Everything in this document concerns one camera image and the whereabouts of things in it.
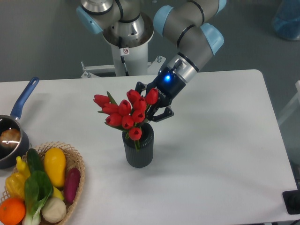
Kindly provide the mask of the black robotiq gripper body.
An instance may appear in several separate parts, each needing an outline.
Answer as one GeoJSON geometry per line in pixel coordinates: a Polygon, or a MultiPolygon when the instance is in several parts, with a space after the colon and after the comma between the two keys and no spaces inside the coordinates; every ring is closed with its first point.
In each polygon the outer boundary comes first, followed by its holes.
{"type": "Polygon", "coordinates": [[[157,108],[163,108],[169,106],[172,100],[185,86],[186,83],[179,75],[170,68],[165,67],[151,83],[148,83],[146,94],[148,94],[152,88],[158,89],[160,101],[157,108]]]}

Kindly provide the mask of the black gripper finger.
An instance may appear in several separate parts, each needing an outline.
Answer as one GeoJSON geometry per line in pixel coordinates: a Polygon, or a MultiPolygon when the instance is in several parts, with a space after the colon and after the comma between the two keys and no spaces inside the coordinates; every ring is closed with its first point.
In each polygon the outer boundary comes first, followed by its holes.
{"type": "Polygon", "coordinates": [[[137,82],[135,86],[135,90],[143,97],[147,96],[149,92],[149,84],[145,84],[142,82],[137,82]]]}
{"type": "Polygon", "coordinates": [[[160,122],[160,121],[168,119],[174,115],[174,112],[170,105],[164,109],[163,113],[161,113],[159,115],[155,115],[157,110],[158,110],[158,108],[156,106],[148,105],[146,108],[146,112],[145,112],[145,119],[143,120],[142,124],[149,123],[150,121],[160,122]]]}

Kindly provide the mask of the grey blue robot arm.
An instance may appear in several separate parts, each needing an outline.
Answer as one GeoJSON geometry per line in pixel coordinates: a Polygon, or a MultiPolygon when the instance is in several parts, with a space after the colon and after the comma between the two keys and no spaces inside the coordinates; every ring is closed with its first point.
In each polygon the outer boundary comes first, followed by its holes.
{"type": "Polygon", "coordinates": [[[223,45],[222,34],[208,20],[225,5],[224,0],[188,0],[179,8],[161,7],[151,19],[138,0],[83,0],[76,13],[86,29],[110,44],[117,76],[148,72],[148,42],[155,32],[178,48],[151,83],[136,84],[138,92],[158,90],[158,102],[146,113],[146,121],[158,122],[173,116],[172,100],[223,45]]]}

